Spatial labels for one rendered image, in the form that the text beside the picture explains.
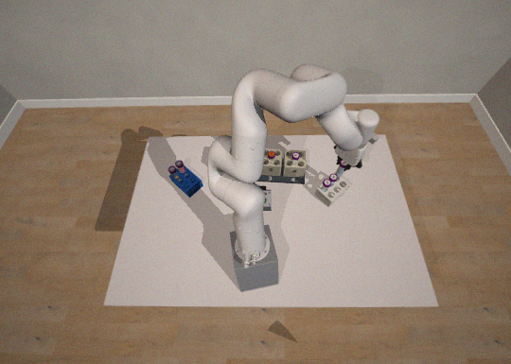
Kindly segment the blue tube rack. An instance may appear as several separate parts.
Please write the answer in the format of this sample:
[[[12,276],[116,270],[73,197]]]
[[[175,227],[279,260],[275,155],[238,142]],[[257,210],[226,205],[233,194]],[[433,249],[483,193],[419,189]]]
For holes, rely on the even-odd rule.
[[[181,173],[178,169],[177,169],[177,172],[179,174],[179,178],[174,179],[171,175],[169,175],[169,177],[190,198],[199,189],[201,189],[203,187],[203,183],[202,183],[201,179],[199,179],[194,173],[192,173],[186,166],[185,166],[185,172],[184,173]],[[187,175],[185,175],[186,173],[187,173]]]

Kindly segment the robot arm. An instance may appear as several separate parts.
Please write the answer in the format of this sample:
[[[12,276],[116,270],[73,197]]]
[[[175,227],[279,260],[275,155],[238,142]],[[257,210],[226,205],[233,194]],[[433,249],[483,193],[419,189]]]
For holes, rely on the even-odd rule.
[[[373,145],[379,139],[373,133],[379,115],[371,109],[347,110],[346,91],[340,73],[314,64],[296,67],[290,78],[255,69],[238,82],[231,104],[232,136],[220,136],[212,143],[207,168],[210,192],[237,212],[233,213],[235,250],[245,268],[263,259],[271,247],[264,229],[265,193],[255,184],[262,174],[267,138],[263,110],[289,123],[315,116],[344,151],[363,148],[367,142]]]

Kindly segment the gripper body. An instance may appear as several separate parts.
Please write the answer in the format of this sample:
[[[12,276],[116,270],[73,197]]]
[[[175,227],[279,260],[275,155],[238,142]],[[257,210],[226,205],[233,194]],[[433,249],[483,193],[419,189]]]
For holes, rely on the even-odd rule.
[[[355,166],[359,163],[360,159],[363,158],[365,151],[367,149],[367,144],[363,148],[356,148],[350,151],[344,151],[340,148],[335,148],[335,153],[342,158],[345,162],[347,162],[351,166]]]

